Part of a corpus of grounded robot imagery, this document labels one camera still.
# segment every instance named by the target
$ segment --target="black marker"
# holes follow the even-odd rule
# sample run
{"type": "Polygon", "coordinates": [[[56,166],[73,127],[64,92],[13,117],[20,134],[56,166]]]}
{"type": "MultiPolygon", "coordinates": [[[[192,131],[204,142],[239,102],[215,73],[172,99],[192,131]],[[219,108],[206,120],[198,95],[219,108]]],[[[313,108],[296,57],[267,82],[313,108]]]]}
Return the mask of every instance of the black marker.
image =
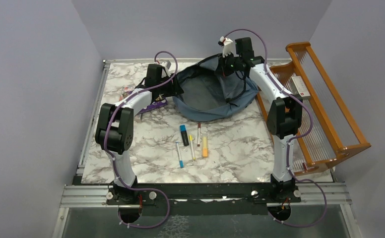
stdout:
{"type": "Polygon", "coordinates": [[[184,146],[190,145],[188,143],[188,135],[187,135],[187,130],[185,129],[185,125],[180,125],[180,130],[181,130],[181,137],[182,137],[182,142],[184,143],[184,146]]]}

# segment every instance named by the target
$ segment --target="cable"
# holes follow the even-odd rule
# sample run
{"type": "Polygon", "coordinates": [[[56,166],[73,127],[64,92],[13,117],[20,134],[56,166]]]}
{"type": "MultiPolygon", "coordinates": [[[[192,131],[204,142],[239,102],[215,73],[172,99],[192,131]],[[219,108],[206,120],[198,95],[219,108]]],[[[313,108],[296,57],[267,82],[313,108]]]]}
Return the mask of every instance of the cable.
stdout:
{"type": "Polygon", "coordinates": [[[161,224],[163,224],[163,223],[168,219],[168,217],[169,217],[169,212],[170,212],[169,198],[168,198],[168,196],[167,196],[163,191],[161,191],[161,190],[159,190],[159,189],[155,189],[155,188],[132,188],[132,187],[128,186],[128,184],[126,184],[126,183],[123,181],[123,179],[122,179],[121,176],[120,176],[120,173],[119,173],[118,170],[117,170],[117,165],[116,165],[116,161],[115,161],[115,155],[114,155],[111,151],[108,150],[108,136],[109,136],[109,130],[111,129],[111,124],[112,124],[112,122],[114,121],[115,116],[117,115],[118,110],[119,110],[123,105],[125,105],[126,102],[130,101],[131,98],[134,97],[134,96],[137,95],[137,94],[140,94],[140,93],[143,93],[143,92],[146,92],[146,91],[150,91],[151,89],[155,89],[155,88],[158,88],[158,87],[160,87],[160,86],[163,86],[163,85],[169,83],[169,82],[175,77],[175,75],[177,74],[177,72],[178,72],[178,61],[177,61],[177,59],[175,58],[175,56],[174,56],[173,54],[171,54],[170,52],[168,52],[168,51],[159,51],[159,52],[156,53],[156,55],[154,56],[154,61],[157,61],[157,60],[156,60],[156,57],[157,57],[159,54],[161,54],[161,53],[167,53],[167,54],[169,54],[170,56],[172,56],[172,58],[174,59],[174,61],[175,61],[175,72],[174,72],[174,74],[172,74],[172,76],[171,76],[168,80],[166,80],[165,82],[163,82],[163,83],[161,83],[161,84],[158,84],[158,85],[155,85],[155,86],[152,86],[152,87],[149,87],[149,88],[145,88],[145,89],[143,89],[143,90],[138,91],[137,93],[131,93],[131,94],[127,97],[127,99],[126,99],[125,101],[123,101],[121,104],[119,104],[119,105],[117,106],[117,108],[115,108],[114,113],[112,113],[111,119],[109,120],[108,127],[106,128],[105,139],[104,139],[104,142],[103,142],[103,147],[104,147],[105,152],[108,153],[108,154],[112,157],[112,167],[113,167],[113,169],[114,169],[115,175],[117,176],[118,180],[121,182],[121,184],[122,184],[125,188],[127,188],[127,189],[129,189],[129,190],[132,190],[132,191],[145,191],[145,190],[146,190],[146,191],[147,191],[147,190],[148,190],[148,191],[155,191],[155,192],[158,192],[158,193],[162,194],[162,195],[165,197],[165,199],[166,199],[166,203],[167,203],[167,205],[168,205],[168,210],[166,211],[166,215],[165,215],[165,217],[164,217],[159,223],[157,223],[156,225],[153,225],[153,226],[129,225],[129,224],[125,223],[125,222],[121,219],[120,213],[118,212],[118,218],[119,218],[119,220],[120,220],[120,224],[124,224],[124,225],[127,225],[127,226],[129,226],[129,227],[135,227],[135,228],[150,229],[150,228],[158,227],[158,226],[160,226],[161,224]]]}
{"type": "Polygon", "coordinates": [[[278,220],[278,219],[276,219],[276,218],[274,218],[274,217],[273,217],[273,219],[274,219],[276,222],[278,222],[278,223],[281,223],[281,224],[283,224],[283,225],[290,226],[290,227],[305,228],[305,227],[311,227],[311,226],[314,226],[314,225],[318,224],[318,223],[325,217],[325,214],[327,213],[327,198],[326,198],[326,196],[325,196],[325,193],[324,193],[323,189],[322,189],[322,188],[318,185],[318,183],[316,183],[315,181],[313,181],[313,180],[311,180],[311,179],[308,179],[308,178],[303,179],[303,180],[297,179],[297,178],[295,177],[295,174],[294,174],[294,173],[292,172],[292,170],[290,169],[290,164],[289,164],[290,142],[291,142],[292,140],[294,140],[294,139],[298,139],[298,138],[304,137],[304,136],[308,135],[308,134],[311,132],[311,130],[312,130],[313,126],[314,126],[314,119],[313,119],[313,116],[312,116],[311,113],[309,112],[309,109],[307,108],[307,106],[305,106],[301,101],[299,101],[299,100],[298,100],[296,97],[294,97],[293,95],[291,95],[291,94],[289,94],[289,93],[283,91],[284,87],[278,85],[277,82],[276,82],[276,80],[271,76],[271,74],[270,74],[269,71],[267,70],[267,55],[268,55],[268,53],[267,53],[267,46],[266,46],[264,40],[263,40],[263,39],[262,39],[256,32],[254,32],[254,31],[252,31],[252,30],[249,30],[249,29],[236,29],[236,30],[233,30],[233,31],[229,32],[228,34],[226,34],[226,35],[225,35],[225,38],[228,37],[229,34],[231,34],[231,33],[233,33],[233,32],[236,32],[236,31],[248,31],[248,32],[253,33],[254,35],[256,35],[256,36],[260,39],[260,41],[262,42],[262,44],[263,44],[263,46],[264,46],[264,70],[265,70],[265,72],[267,72],[268,78],[269,78],[269,79],[271,80],[271,82],[276,86],[276,88],[280,91],[280,93],[285,94],[286,96],[288,96],[288,97],[292,98],[293,100],[295,100],[299,105],[301,105],[302,108],[304,108],[305,111],[308,113],[308,116],[309,116],[309,118],[310,118],[310,127],[309,127],[308,131],[305,132],[305,133],[303,133],[303,134],[301,134],[301,135],[294,136],[294,137],[290,138],[290,139],[287,141],[287,147],[286,147],[286,166],[287,166],[287,170],[289,171],[290,175],[291,175],[291,176],[293,177],[293,179],[295,179],[297,182],[305,182],[305,181],[308,181],[308,182],[313,183],[315,186],[317,186],[317,187],[320,189],[320,191],[321,191],[321,193],[322,193],[322,196],[324,197],[324,212],[322,213],[321,217],[320,217],[317,221],[315,221],[315,222],[313,222],[313,223],[311,223],[311,224],[308,224],[308,225],[295,225],[295,224],[290,224],[290,223],[286,223],[286,222],[280,221],[280,220],[278,220]]]}

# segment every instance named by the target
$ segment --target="wooden frame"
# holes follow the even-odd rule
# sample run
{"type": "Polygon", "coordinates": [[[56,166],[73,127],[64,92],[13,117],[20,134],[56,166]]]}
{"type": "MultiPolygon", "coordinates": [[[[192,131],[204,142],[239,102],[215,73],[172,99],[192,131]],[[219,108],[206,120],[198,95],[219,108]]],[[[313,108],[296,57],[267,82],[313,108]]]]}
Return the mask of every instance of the wooden frame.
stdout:
{"type": "MultiPolygon", "coordinates": [[[[302,174],[311,174],[311,173],[317,173],[325,171],[329,168],[332,168],[336,166],[337,164],[347,160],[348,158],[368,149],[371,145],[368,143],[363,136],[363,133],[361,132],[360,128],[358,127],[357,123],[355,122],[354,118],[352,117],[349,109],[345,105],[344,101],[342,100],[341,96],[339,95],[337,89],[333,85],[332,81],[330,80],[330,77],[327,75],[324,67],[322,66],[320,60],[314,53],[314,50],[311,48],[311,44],[309,42],[300,42],[300,43],[292,43],[286,46],[286,51],[289,53],[292,61],[288,64],[279,65],[279,66],[272,66],[270,70],[275,74],[283,85],[286,84],[286,82],[289,80],[289,78],[295,74],[297,76],[301,76],[310,95],[311,98],[309,99],[309,103],[314,111],[315,116],[317,117],[318,121],[320,122],[322,132],[325,134],[326,138],[328,139],[329,144],[331,145],[334,153],[335,158],[329,158],[327,160],[320,160],[316,158],[312,158],[307,145],[305,144],[304,140],[302,138],[298,139],[299,146],[302,149],[302,153],[305,157],[305,162],[308,166],[310,166],[305,171],[296,172],[297,175],[302,174]],[[340,108],[343,116],[346,118],[346,121],[348,122],[350,128],[352,129],[353,134],[358,139],[359,144],[355,145],[343,145],[342,141],[340,140],[340,137],[338,136],[336,129],[334,128],[333,124],[331,123],[330,119],[328,118],[328,115],[324,109],[324,107],[321,104],[321,101],[318,97],[317,92],[311,85],[307,74],[305,73],[304,69],[302,68],[301,61],[303,60],[303,56],[309,55],[310,58],[307,58],[306,60],[312,60],[314,65],[316,66],[318,72],[321,75],[321,78],[323,79],[324,83],[326,84],[328,90],[330,91],[331,95],[333,96],[335,102],[337,103],[338,107],[340,108]]],[[[262,111],[262,115],[264,117],[264,120],[267,120],[267,111],[264,108],[264,104],[262,102],[262,98],[260,94],[257,94],[257,101],[258,105],[260,106],[260,109],[262,111]]]]}

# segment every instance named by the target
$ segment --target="white marble surface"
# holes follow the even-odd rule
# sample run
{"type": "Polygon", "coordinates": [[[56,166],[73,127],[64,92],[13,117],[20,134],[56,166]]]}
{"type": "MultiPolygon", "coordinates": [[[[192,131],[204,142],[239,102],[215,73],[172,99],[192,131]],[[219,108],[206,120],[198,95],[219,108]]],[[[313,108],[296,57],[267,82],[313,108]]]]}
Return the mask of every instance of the white marble surface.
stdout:
{"type": "MultiPolygon", "coordinates": [[[[190,63],[179,63],[179,70],[190,63]]],[[[148,63],[113,63],[106,81],[103,103],[119,101],[125,86],[137,85],[146,75],[148,63]]],[[[209,157],[192,160],[190,147],[184,147],[179,125],[185,124],[194,137],[197,123],[183,117],[172,99],[168,105],[144,113],[134,120],[134,141],[130,148],[132,168],[139,182],[267,182],[273,169],[273,146],[256,101],[229,118],[204,122],[202,133],[209,135],[209,157]],[[175,147],[179,141],[184,161],[180,168],[175,147]]],[[[302,152],[295,148],[295,156],[302,152]]],[[[316,181],[332,181],[329,171],[306,175],[316,181]]],[[[109,183],[114,175],[105,152],[91,138],[82,183],[109,183]]]]}

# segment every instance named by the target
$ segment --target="wooden dish rack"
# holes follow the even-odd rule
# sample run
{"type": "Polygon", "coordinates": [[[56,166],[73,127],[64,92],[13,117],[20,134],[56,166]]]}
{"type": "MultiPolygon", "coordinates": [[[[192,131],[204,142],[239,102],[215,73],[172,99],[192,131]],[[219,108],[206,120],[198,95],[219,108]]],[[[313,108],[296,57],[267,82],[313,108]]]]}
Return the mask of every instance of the wooden dish rack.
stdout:
{"type": "MultiPolygon", "coordinates": [[[[360,131],[329,76],[315,55],[309,42],[292,43],[286,47],[292,61],[270,69],[287,89],[289,79],[301,76],[311,97],[304,101],[314,115],[314,127],[310,134],[298,139],[303,158],[294,156],[296,175],[312,174],[328,170],[348,158],[366,150],[371,145],[360,131]]],[[[257,101],[267,120],[268,101],[260,93],[257,101]]],[[[308,130],[310,120],[302,110],[300,132],[308,130]]]]}

